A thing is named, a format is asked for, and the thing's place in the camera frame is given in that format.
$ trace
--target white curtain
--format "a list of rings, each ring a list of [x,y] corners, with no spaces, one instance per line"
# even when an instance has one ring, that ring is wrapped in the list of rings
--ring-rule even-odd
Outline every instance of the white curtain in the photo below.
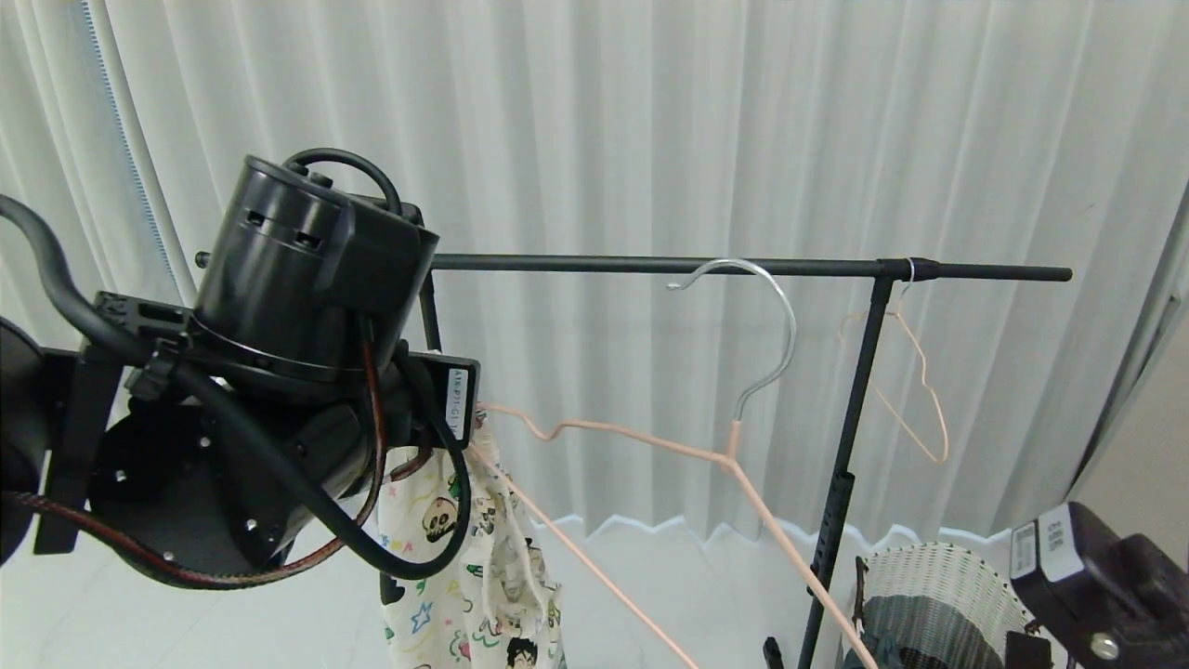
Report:
[[[244,154],[317,145],[388,170],[442,252],[1072,266],[1067,284],[908,291],[952,456],[933,466],[868,402],[849,518],[867,536],[893,523],[988,534],[1064,496],[1150,315],[1189,179],[1189,5],[1177,1],[4,7],[5,90],[13,81],[27,100],[20,113],[6,101],[0,187],[58,226],[90,289],[191,298],[201,270],[185,258],[212,246]],[[5,284],[21,282],[19,303],[49,336],[61,322],[4,234]],[[612,421],[721,448],[738,392],[778,356],[780,315],[757,280],[674,295],[666,277],[435,279],[446,349],[483,362],[485,399],[542,424]],[[812,531],[860,334],[848,330],[848,351],[835,329],[870,285],[781,284],[797,355],[749,404],[741,461],[778,516]],[[420,341],[420,322],[408,336]],[[936,444],[918,375],[887,327],[873,385]],[[499,430],[512,472],[555,516],[757,531],[705,465],[600,435],[541,446]]]

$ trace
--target wicker basket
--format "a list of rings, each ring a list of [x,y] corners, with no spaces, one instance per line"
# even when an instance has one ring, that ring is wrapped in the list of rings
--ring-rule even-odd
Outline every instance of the wicker basket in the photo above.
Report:
[[[864,636],[894,640],[906,669],[1004,669],[1007,632],[1031,619],[1007,581],[951,544],[879,553],[862,583]]]

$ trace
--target black clothes rack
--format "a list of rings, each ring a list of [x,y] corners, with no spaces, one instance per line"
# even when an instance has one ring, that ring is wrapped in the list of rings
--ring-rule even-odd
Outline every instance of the black clothes rack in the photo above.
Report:
[[[434,258],[432,269],[421,288],[421,315],[426,328],[426,342],[432,349],[441,349],[441,329],[434,302],[433,270],[461,271],[559,271],[603,273],[690,273],[713,258],[643,257],[643,255],[522,255],[484,253],[441,253]],[[855,475],[850,468],[850,454],[855,448],[858,419],[863,412],[867,384],[875,362],[875,349],[880,342],[885,309],[897,280],[932,280],[935,278],[984,278],[999,280],[1069,280],[1074,272],[1061,266],[952,264],[929,258],[885,258],[876,260],[748,258],[775,276],[850,276],[873,278],[870,305],[863,327],[863,341],[858,349],[855,378],[850,385],[850,399],[843,418],[838,453],[833,461],[830,490],[825,511],[818,526],[817,549],[811,566],[822,585],[830,588],[838,547],[847,523],[847,510],[855,488]],[[746,270],[724,266],[713,273],[747,273]],[[805,625],[799,669],[809,669],[817,648],[822,629],[822,602],[813,600],[810,618]],[[780,662],[775,642],[765,644],[765,657],[772,667],[773,657]]]

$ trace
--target metal hanger hook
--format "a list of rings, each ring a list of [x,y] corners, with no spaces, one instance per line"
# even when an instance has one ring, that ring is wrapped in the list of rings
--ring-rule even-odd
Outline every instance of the metal hanger hook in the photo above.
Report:
[[[760,389],[763,389],[768,384],[775,381],[781,374],[784,374],[785,370],[788,368],[788,364],[793,361],[793,343],[797,340],[797,314],[793,311],[793,305],[788,303],[788,296],[785,295],[785,290],[780,286],[780,283],[776,283],[776,279],[768,273],[768,270],[751,260],[744,260],[741,258],[718,258],[710,260],[693,270],[693,273],[688,274],[685,280],[669,283],[665,286],[665,289],[685,290],[690,285],[693,285],[693,282],[702,274],[719,266],[737,266],[765,278],[768,282],[768,285],[770,285],[776,292],[776,296],[780,297],[780,303],[785,309],[785,349],[780,355],[780,364],[776,365],[776,368],[769,372],[763,379],[748,386],[747,390],[740,395],[738,402],[735,403],[735,421],[743,421],[743,408],[747,405],[748,399]]]

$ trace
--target patterned cloth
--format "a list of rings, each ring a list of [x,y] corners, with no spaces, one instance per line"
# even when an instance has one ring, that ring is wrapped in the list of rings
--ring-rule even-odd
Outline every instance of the patterned cloth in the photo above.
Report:
[[[541,549],[528,536],[520,500],[474,455],[478,450],[498,462],[484,418],[476,416],[466,452],[472,507],[463,550],[443,572],[422,581],[380,575],[392,669],[566,667],[561,586],[549,579]],[[390,455],[389,467],[404,457]],[[457,519],[458,480],[442,452],[408,479],[385,484],[377,510],[380,542],[411,562],[438,555]]]

